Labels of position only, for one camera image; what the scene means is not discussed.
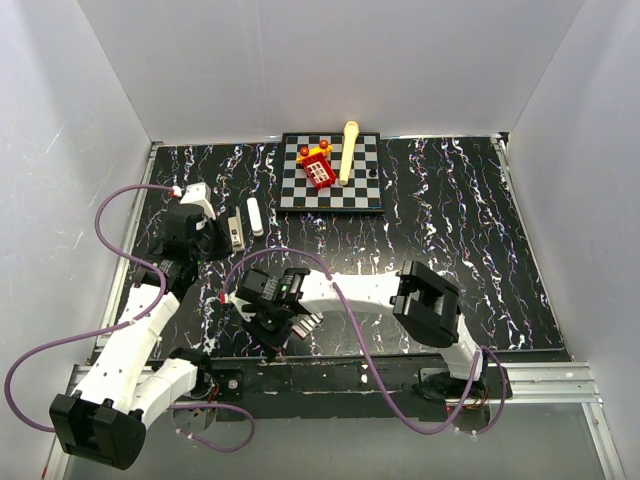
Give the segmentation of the grey metal stapler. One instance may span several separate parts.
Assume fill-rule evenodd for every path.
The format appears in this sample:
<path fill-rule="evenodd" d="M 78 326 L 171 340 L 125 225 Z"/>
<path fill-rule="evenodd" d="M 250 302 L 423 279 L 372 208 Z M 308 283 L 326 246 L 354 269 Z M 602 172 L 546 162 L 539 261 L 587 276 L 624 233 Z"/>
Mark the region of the grey metal stapler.
<path fill-rule="evenodd" d="M 229 208 L 227 223 L 232 250 L 234 252 L 243 251 L 246 248 L 246 244 L 244 240 L 244 229 L 241 219 L 241 210 L 238 206 Z"/>

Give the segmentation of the white plastic stapler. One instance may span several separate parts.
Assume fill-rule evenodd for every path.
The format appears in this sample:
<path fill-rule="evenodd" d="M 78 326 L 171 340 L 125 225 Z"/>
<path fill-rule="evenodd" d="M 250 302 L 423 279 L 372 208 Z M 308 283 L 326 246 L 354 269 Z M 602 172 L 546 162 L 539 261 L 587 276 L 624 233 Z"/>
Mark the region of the white plastic stapler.
<path fill-rule="evenodd" d="M 256 237 L 264 235 L 264 226 L 262 222 L 261 210 L 259 203 L 255 197 L 247 199 L 247 212 L 252 234 Z"/>

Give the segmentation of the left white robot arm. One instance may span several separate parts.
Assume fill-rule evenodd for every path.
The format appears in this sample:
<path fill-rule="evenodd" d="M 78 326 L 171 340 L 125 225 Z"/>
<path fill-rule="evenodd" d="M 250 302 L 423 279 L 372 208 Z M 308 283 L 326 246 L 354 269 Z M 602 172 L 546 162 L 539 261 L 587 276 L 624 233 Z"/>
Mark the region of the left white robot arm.
<path fill-rule="evenodd" d="M 213 386 L 200 354 L 169 359 L 140 375 L 168 321 L 198 277 L 202 262 L 224 259 L 231 246 L 207 200 L 169 208 L 159 239 L 134 276 L 125 309 L 95 364 L 49 409 L 62 450 L 116 469 L 139 456 L 150 425 L 181 395 L 205 398 Z"/>

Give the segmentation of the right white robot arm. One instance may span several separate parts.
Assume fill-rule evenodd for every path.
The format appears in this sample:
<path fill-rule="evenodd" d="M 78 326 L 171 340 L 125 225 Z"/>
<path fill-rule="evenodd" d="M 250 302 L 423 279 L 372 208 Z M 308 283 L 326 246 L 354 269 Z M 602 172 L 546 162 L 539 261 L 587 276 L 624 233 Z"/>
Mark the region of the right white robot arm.
<path fill-rule="evenodd" d="M 269 359 L 286 348 L 292 334 L 305 338 L 325 314 L 347 302 L 355 314 L 395 318 L 411 339 L 438 353 L 460 395 L 475 397 L 489 384 L 482 350 L 459 306 L 459 289 L 418 261 L 375 275 L 288 268 L 276 277 L 251 269 L 229 300 Z"/>

